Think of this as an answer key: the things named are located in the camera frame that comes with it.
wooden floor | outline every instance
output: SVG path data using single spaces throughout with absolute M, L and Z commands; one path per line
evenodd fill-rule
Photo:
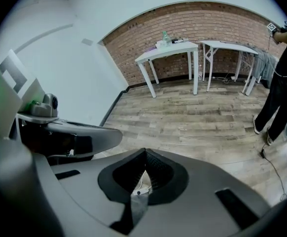
M 154 84 L 157 98 L 147 86 L 123 94 L 105 123 L 123 133 L 119 146 L 105 155 L 131 149 L 153 148 L 211 162 L 258 191 L 270 205 L 280 201 L 282 188 L 273 167 L 260 158 L 265 132 L 256 135 L 252 117 L 258 114 L 268 90 L 256 86 L 250 96 L 241 93 L 243 82 L 192 81 Z M 278 170 L 287 193 L 287 140 L 281 134 L 265 147 L 266 156 Z

baseboard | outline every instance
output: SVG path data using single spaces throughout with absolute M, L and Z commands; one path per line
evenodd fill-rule
M 226 77 L 228 75 L 228 73 L 212 73 L 212 77 Z M 208 78 L 209 77 L 209 73 L 205 73 L 205 77 Z M 246 75 L 239 75 L 238 78 L 248 78 L 248 76 Z M 167 77 L 167 78 L 161 78 L 159 79 L 159 82 L 165 82 L 165 81 L 175 81 L 175 80 L 182 80 L 182 79 L 188 79 L 188 75 L 183 75 L 183 76 L 176 76 L 176 77 Z M 132 88 L 136 88 L 136 87 L 141 87 L 147 85 L 146 82 L 141 82 L 141 83 L 137 83 L 134 85 L 130 85 L 128 88 L 132 89 Z
M 100 123 L 100 126 L 103 126 L 106 122 L 106 120 L 108 119 L 110 113 L 113 111 L 115 105 L 117 104 L 117 102 L 119 101 L 119 99 L 121 98 L 121 96 L 124 94 L 124 93 L 127 93 L 128 90 L 125 89 L 123 91 L 121 91 L 118 96 L 116 97 L 115 101 L 112 103 L 112 105 L 110 106 L 108 112 L 105 114 L 104 118 L 102 119 L 101 123 Z

brick wall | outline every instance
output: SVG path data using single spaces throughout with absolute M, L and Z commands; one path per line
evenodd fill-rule
M 178 3 L 146 12 L 118 27 L 103 40 L 129 85 L 144 82 L 135 59 L 162 39 L 162 31 L 172 38 L 223 40 L 249 44 L 267 50 L 269 21 L 252 12 L 213 2 Z M 270 40 L 269 51 L 280 57 L 286 45 L 275 45 Z M 203 48 L 199 45 L 199 70 L 203 71 Z M 213 73 L 235 73 L 238 52 L 220 49 L 214 55 Z M 188 74 L 187 54 L 177 54 L 153 61 L 158 78 Z M 144 64 L 151 79 L 153 74 Z M 206 62 L 206 73 L 209 62 Z M 243 66 L 240 74 L 247 75 Z

shoe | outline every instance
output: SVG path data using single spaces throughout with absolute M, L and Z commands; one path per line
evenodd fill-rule
M 256 134 L 260 134 L 260 132 L 256 129 L 256 126 L 255 126 L 255 120 L 256 120 L 256 118 L 257 118 L 257 114 L 253 116 L 254 132 L 255 132 Z
M 271 139 L 271 137 L 268 135 L 268 130 L 270 128 L 267 128 L 267 139 L 266 139 L 266 143 L 270 146 L 274 141 Z

black pants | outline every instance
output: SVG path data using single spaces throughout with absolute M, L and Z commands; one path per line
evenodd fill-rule
M 270 93 L 268 94 L 262 111 L 255 120 L 255 126 L 258 131 L 263 130 L 278 107 L 279 110 L 268 130 L 268 134 L 272 140 L 275 140 L 280 135 L 287 123 L 287 78 L 282 78 L 274 74 Z

